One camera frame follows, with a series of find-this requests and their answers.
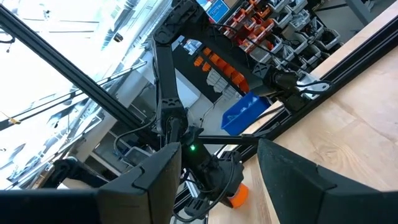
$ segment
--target orange component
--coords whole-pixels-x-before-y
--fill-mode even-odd
[[[265,40],[264,41],[264,46],[266,46],[266,48],[269,49],[269,50],[272,50],[274,48],[274,45],[269,40]]]
[[[229,78],[235,72],[235,68],[230,65],[225,66],[224,74]]]
[[[203,62],[203,58],[201,56],[199,56],[195,62],[193,63],[195,67],[199,67]]]
[[[229,197],[229,201],[233,208],[239,208],[246,201],[249,195],[249,189],[244,184],[240,184],[236,193]]]
[[[263,26],[260,26],[258,28],[256,28],[252,34],[254,34],[255,36],[260,35],[266,28],[264,28]]]
[[[217,54],[211,54],[211,55],[209,56],[209,58],[210,58],[210,60],[211,60],[213,63],[215,63],[215,64],[217,64],[217,61],[220,59],[220,57],[219,57]]]
[[[209,55],[209,54],[211,53],[211,50],[207,47],[207,48],[205,48],[205,49],[203,50],[203,53],[204,53],[205,55]]]
[[[235,17],[232,18],[234,22],[241,22],[242,19],[246,16],[246,11],[244,9],[241,9]]]
[[[210,69],[211,69],[211,66],[207,62],[201,68],[201,70],[204,72],[208,72],[208,71],[210,71]]]
[[[221,70],[224,70],[225,66],[227,65],[226,61],[224,61],[223,59],[219,59],[217,62],[217,66],[218,68],[220,68]]]
[[[271,30],[274,27],[274,21],[272,19],[266,19],[261,26],[266,28],[267,30]]]
[[[249,85],[248,85],[248,82],[246,81],[246,79],[243,80],[243,81],[239,84],[239,88],[240,88],[243,92],[245,92],[245,93],[248,93],[248,92],[250,91]]]
[[[269,7],[267,7],[264,11],[262,12],[257,12],[257,15],[261,18],[265,18],[267,17],[269,14],[271,14],[271,10],[269,9]]]
[[[232,82],[235,85],[239,85],[243,80],[244,80],[244,76],[242,74],[240,74],[239,72],[232,73]]]

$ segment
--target black metal frame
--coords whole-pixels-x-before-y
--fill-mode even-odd
[[[101,88],[94,80],[84,74],[76,65],[66,59],[2,4],[0,5],[0,25],[2,29],[44,59],[118,121],[122,121],[131,129],[137,129],[142,126],[140,119],[135,117],[115,97]],[[147,129],[141,131],[138,135],[142,142],[149,144],[153,149],[159,149],[160,142],[155,133]]]
[[[328,80],[333,83],[333,88],[330,91],[320,95],[297,113],[291,114],[287,110],[278,112],[268,122],[264,123],[255,133],[272,128],[272,131],[269,131],[264,135],[264,137],[274,140],[284,131],[288,130],[295,123],[300,121],[304,116],[309,114],[339,89],[343,88],[347,83],[396,47],[398,44],[398,30],[395,27],[397,26],[398,17],[395,17],[383,28],[373,34],[367,41],[361,44],[356,50],[345,57],[339,64],[335,65],[329,72],[327,72],[321,80]],[[234,151],[240,152],[243,162],[246,162],[252,158],[252,156],[256,155],[257,146],[240,145],[236,147]],[[174,206],[174,210],[176,212],[183,209],[189,202],[191,197],[187,197],[187,195],[189,195],[187,187],[177,195]]]

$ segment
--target wooden surface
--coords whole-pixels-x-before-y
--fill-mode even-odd
[[[324,75],[397,14],[398,2],[395,2],[312,73],[318,77]],[[395,48],[275,142],[375,189],[398,190],[397,71],[398,48]],[[252,133],[269,117],[246,132]],[[279,222],[257,157],[244,166],[243,183],[250,189],[246,203],[234,210],[217,205],[210,211],[210,224]]]

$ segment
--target wall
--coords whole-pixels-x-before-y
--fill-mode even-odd
[[[137,97],[139,92],[147,83],[148,80],[144,78],[141,73],[139,73],[137,70],[132,71],[132,73],[118,90],[118,100],[124,106],[129,106],[133,99]],[[105,134],[112,128],[115,123],[116,119],[114,119],[111,115],[105,112],[104,120],[100,122],[100,124],[97,125],[97,127],[95,127],[93,130],[91,130],[86,136],[84,136],[84,143],[81,144],[77,149],[77,159],[79,159],[80,161],[85,161],[92,152],[92,150],[104,138]]]

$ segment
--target blue bin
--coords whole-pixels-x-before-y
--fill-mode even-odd
[[[221,128],[230,135],[239,135],[264,112],[270,104],[249,92],[235,105],[225,111]]]

